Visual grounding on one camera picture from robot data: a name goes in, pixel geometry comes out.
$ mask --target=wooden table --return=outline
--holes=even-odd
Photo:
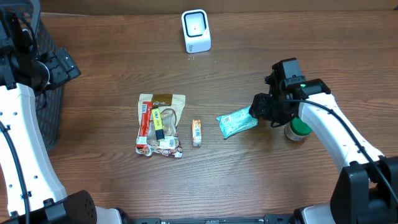
[[[297,57],[321,78],[359,132],[398,155],[398,12],[210,14],[209,52],[186,54],[180,15],[45,17],[82,75],[65,86],[53,167],[72,194],[132,217],[248,217],[329,201],[337,169],[314,134],[292,142],[269,122],[223,140],[216,117],[267,92],[264,77]],[[183,158],[134,150],[140,93],[187,96]],[[201,119],[203,145],[191,142]],[[0,183],[1,219],[7,218]]]

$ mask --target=yellow label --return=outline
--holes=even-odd
[[[159,108],[152,109],[152,117],[154,119],[155,130],[163,129]]]

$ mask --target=barcode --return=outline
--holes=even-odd
[[[169,144],[169,146],[170,146],[170,147],[174,147],[174,139],[170,139],[170,144]]]
[[[195,132],[196,132],[196,137],[200,137],[200,129],[196,129]]]
[[[145,103],[142,104],[142,113],[146,113],[147,112],[147,106]]]

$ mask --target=paper label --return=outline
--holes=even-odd
[[[164,140],[159,142],[159,147],[161,149],[174,149],[175,148],[174,137],[172,136],[164,137]]]
[[[137,140],[137,145],[146,145],[147,144],[147,136],[139,136]]]

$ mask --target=snack package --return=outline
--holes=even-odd
[[[196,146],[196,147],[201,146],[201,121],[200,120],[192,121],[192,144],[193,144],[193,146]]]
[[[224,135],[224,139],[228,139],[233,134],[257,126],[258,119],[252,118],[249,114],[249,109],[250,106],[217,118],[220,122],[220,129]]]
[[[146,156],[151,156],[153,152],[156,152],[169,157],[181,158],[182,147],[178,139],[177,125],[184,106],[184,95],[141,94],[138,101],[140,129],[136,141],[136,152]],[[164,138],[160,141],[156,137],[154,119],[151,113],[153,108],[158,108],[160,111],[164,134]]]

